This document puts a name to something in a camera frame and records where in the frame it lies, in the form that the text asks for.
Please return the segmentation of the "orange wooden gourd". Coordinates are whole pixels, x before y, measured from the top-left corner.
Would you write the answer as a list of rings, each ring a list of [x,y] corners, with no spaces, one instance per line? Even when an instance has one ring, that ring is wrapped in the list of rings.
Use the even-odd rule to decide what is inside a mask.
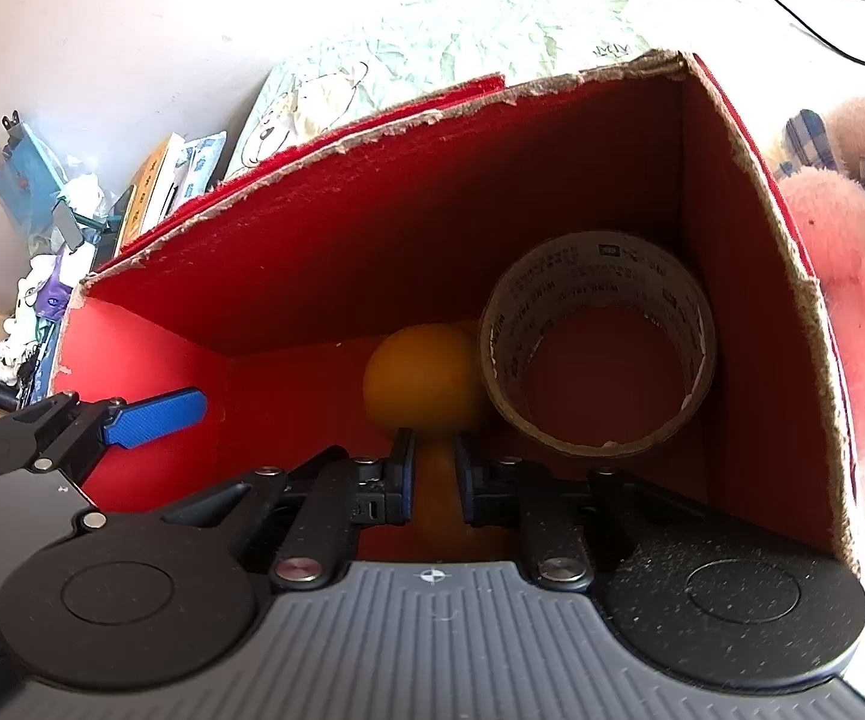
[[[449,562],[488,557],[501,538],[465,522],[453,448],[485,413],[470,335],[428,323],[385,338],[364,369],[362,398],[374,424],[389,433],[415,434],[412,523],[431,557]]]

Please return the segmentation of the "red cardboard storage box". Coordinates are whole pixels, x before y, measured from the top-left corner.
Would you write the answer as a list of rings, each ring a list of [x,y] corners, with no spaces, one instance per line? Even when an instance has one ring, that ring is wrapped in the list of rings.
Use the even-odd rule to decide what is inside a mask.
[[[193,202],[70,301],[52,388],[197,387],[198,426],[113,450],[88,494],[143,512],[259,465],[384,447],[361,401],[376,341],[480,319],[522,255],[615,229],[711,302],[716,385],[652,475],[854,562],[855,454],[830,319],[771,172],[701,60],[456,86],[289,149]]]

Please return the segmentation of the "light blue paper bag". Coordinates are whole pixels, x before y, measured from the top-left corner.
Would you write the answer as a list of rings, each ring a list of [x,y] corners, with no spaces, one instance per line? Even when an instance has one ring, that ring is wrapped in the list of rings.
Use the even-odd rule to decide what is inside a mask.
[[[1,125],[6,143],[0,148],[0,202],[24,238],[46,234],[67,183],[65,169],[17,110],[5,115]]]

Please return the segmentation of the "green bear print bedsheet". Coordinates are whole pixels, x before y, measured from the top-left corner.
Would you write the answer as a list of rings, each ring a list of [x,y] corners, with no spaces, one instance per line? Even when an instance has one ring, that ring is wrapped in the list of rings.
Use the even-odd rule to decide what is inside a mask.
[[[865,0],[345,0],[275,50],[229,169],[476,76],[530,82],[652,49],[706,60],[762,145],[797,110],[865,98]]]

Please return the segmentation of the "orange yellow book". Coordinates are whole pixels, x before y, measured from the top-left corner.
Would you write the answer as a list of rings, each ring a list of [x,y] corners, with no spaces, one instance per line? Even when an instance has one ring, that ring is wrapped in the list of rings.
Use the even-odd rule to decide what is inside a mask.
[[[142,234],[146,211],[156,197],[156,185],[159,184],[161,172],[169,161],[176,159],[184,143],[185,140],[179,133],[170,133],[158,146],[154,146],[153,151],[136,169],[130,184],[131,197],[128,200],[124,222],[120,227],[119,242],[117,242],[119,252]]]

